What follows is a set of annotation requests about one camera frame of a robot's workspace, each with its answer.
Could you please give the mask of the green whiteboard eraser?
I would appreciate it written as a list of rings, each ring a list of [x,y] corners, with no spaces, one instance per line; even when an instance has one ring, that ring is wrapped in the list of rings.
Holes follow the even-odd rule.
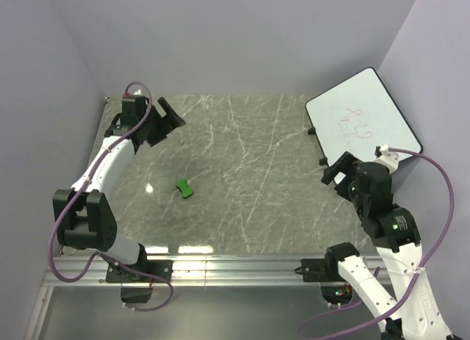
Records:
[[[183,199],[187,199],[193,195],[193,190],[188,186],[187,180],[181,178],[176,182],[176,188],[181,193]]]

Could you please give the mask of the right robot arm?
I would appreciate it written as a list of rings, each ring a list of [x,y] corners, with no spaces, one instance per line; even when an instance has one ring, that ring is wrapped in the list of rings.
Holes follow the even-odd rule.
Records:
[[[329,334],[337,339],[373,325],[382,339],[456,339],[438,308],[426,263],[444,240],[452,222],[455,195],[449,176],[437,162],[424,157],[442,174],[449,191],[449,212],[438,240],[428,253],[413,215],[394,203],[392,174],[403,151],[378,146],[375,160],[363,162],[344,152],[329,165],[322,177],[328,185],[338,174],[337,195],[354,206],[361,226],[372,240],[388,273],[394,292],[389,294],[371,272],[358,250],[349,242],[329,247],[322,259],[307,258],[295,272],[304,281],[344,281],[359,296],[373,318],[355,327]]]

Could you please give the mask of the white whiteboard black frame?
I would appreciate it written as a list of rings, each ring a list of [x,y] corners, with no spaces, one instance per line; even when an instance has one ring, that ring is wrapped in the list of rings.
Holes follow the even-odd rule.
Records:
[[[423,151],[374,68],[365,68],[305,103],[328,165],[348,151],[372,161],[377,146]]]

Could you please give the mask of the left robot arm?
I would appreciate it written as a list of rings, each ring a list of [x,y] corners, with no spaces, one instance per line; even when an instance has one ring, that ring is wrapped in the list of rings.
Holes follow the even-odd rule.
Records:
[[[157,100],[163,115],[144,95],[126,93],[121,104],[121,112],[105,131],[101,148],[85,173],[70,189],[58,189],[52,198],[55,224],[48,241],[48,265],[57,279],[67,283],[79,278],[60,275],[54,264],[54,243],[91,250],[132,283],[153,278],[143,245],[118,233],[107,197],[143,144],[159,144],[170,132],[184,126],[185,121],[163,97]]]

